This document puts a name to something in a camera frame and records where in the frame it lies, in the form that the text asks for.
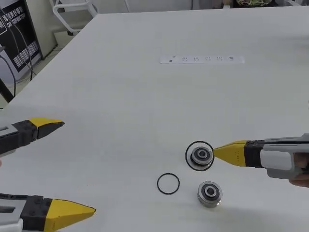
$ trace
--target power strip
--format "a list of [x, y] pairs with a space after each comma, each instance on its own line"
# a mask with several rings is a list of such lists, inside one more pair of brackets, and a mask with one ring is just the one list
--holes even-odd
[[161, 57], [161, 64], [243, 64], [242, 56], [167, 56]]

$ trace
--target barcode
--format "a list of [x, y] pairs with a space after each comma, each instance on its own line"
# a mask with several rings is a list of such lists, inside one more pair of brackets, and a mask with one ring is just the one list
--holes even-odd
[[[38, 51], [38, 46], [36, 42], [34, 41], [28, 46], [30, 57]], [[14, 62], [17, 65], [17, 67], [21, 67], [24, 63], [27, 62], [29, 59], [28, 50], [25, 48], [23, 51], [20, 52], [16, 57], [14, 57]]]

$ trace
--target o-ring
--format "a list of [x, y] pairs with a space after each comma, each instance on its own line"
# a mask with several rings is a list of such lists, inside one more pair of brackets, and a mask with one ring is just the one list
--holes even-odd
[[189, 162], [188, 162], [188, 157], [187, 157], [188, 155], [187, 155], [187, 154], [188, 154], [188, 150], [190, 149], [190, 147], [191, 147], [192, 145], [194, 145], [194, 144], [197, 144], [197, 143], [202, 143], [202, 144], [208, 145], [208, 146], [211, 148], [212, 154], [214, 154], [213, 148], [212, 148], [212, 146], [211, 146], [209, 143], [207, 143], [207, 142], [205, 142], [205, 141], [195, 141], [195, 142], [191, 143], [191, 144], [188, 146], [188, 148], [186, 149], [186, 151], [185, 151], [185, 161], [187, 162], [187, 164], [189, 165], [189, 167], [192, 168], [193, 170], [198, 171], [198, 172], [203, 172], [203, 171], [206, 171], [207, 169], [209, 169], [209, 168], [212, 166], [213, 161], [214, 161], [214, 155], [213, 155], [213, 159], [212, 159], [212, 161], [211, 161], [211, 164], [210, 164], [209, 166], [207, 166], [205, 169], [196, 169], [196, 168], [192, 167], [192, 166], [189, 164]]
[[[175, 178], [177, 179], [177, 181], [178, 181], [178, 186], [177, 186], [177, 188], [176, 188], [175, 191], [173, 191], [173, 192], [164, 192], [162, 189], [160, 189], [160, 187], [159, 187], [159, 181], [160, 181], [160, 179], [161, 179], [162, 177], [164, 177], [165, 175], [172, 175], [173, 177], [175, 177]], [[179, 180], [178, 176], [176, 176], [176, 175], [173, 174], [173, 173], [164, 173], [164, 174], [160, 175], [160, 177], [159, 177], [158, 180], [156, 181], [156, 186], [157, 186], [158, 190], [159, 190], [160, 192], [162, 192], [163, 194], [165, 194], [165, 195], [172, 195], [172, 194], [174, 194], [175, 192], [178, 191], [178, 189], [179, 189], [179, 187], [180, 187], [180, 180]]]

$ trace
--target black rubber seal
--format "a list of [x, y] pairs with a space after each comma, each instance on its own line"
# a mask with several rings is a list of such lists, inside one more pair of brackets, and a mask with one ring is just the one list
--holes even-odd
[[[188, 162], [188, 158], [187, 158], [188, 151], [189, 151], [190, 147], [192, 147], [194, 144], [197, 144], [197, 143], [206, 144], [206, 145], [208, 145], [208, 146], [211, 148], [211, 151], [212, 151], [212, 161], [211, 161], [211, 164], [210, 164], [207, 168], [204, 168], [204, 169], [196, 169], [196, 168], [192, 167], [192, 166], [189, 164], [189, 162]], [[214, 161], [213, 147], [212, 147], [209, 143], [207, 143], [207, 142], [205, 142], [205, 141], [195, 141], [195, 142], [191, 143], [191, 144], [188, 146], [188, 148], [186, 149], [186, 151], [185, 151], [185, 161], [187, 162], [188, 166], [189, 166], [190, 168], [192, 168], [194, 171], [198, 171], [198, 172], [206, 171], [207, 169], [209, 169], [209, 168], [212, 166], [213, 161]]]
[[[160, 181], [160, 179], [161, 179], [162, 177], [164, 177], [165, 175], [171, 175], [171, 176], [173, 176], [173, 177], [175, 177], [175, 178], [177, 179], [177, 181], [178, 181], [178, 186], [177, 186], [177, 188], [176, 188], [175, 191], [173, 191], [173, 192], [164, 192], [162, 189], [160, 189], [160, 187], [159, 187], [159, 181]], [[172, 194], [174, 194], [175, 192], [178, 191], [178, 189], [179, 189], [179, 187], [180, 187], [180, 180], [179, 180], [178, 176], [176, 176], [176, 175], [173, 174], [173, 173], [164, 173], [164, 174], [160, 175], [160, 177], [159, 177], [158, 180], [156, 181], [156, 187], [157, 187], [158, 190], [159, 190], [160, 192], [162, 192], [163, 194], [165, 194], [165, 195], [172, 195]]]
[[[209, 196], [207, 196], [207, 195], [205, 194], [205, 188], [208, 187], [208, 186], [211, 186], [211, 187], [213, 187], [214, 189], [216, 189], [217, 194], [216, 194], [214, 197], [209, 197]], [[215, 185], [212, 185], [212, 184], [205, 184], [205, 185], [202, 187], [202, 195], [203, 195], [203, 197], [205, 197], [208, 201], [215, 201], [215, 200], [217, 200], [217, 199], [219, 198], [219, 196], [220, 196], [220, 191], [219, 191], [219, 189], [217, 188], [217, 186], [215, 186]]]

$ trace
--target table surface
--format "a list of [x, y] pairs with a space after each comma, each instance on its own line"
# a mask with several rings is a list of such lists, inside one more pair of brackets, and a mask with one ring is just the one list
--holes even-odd
[[[307, 230], [309, 189], [218, 159], [195, 172], [184, 152], [309, 131], [308, 18], [307, 7], [98, 15], [1, 112], [66, 122], [2, 159], [1, 191], [97, 208], [68, 232]], [[159, 63], [174, 54], [245, 64]], [[174, 195], [157, 190], [165, 172], [180, 178]], [[213, 210], [197, 200], [206, 180], [223, 190]]]

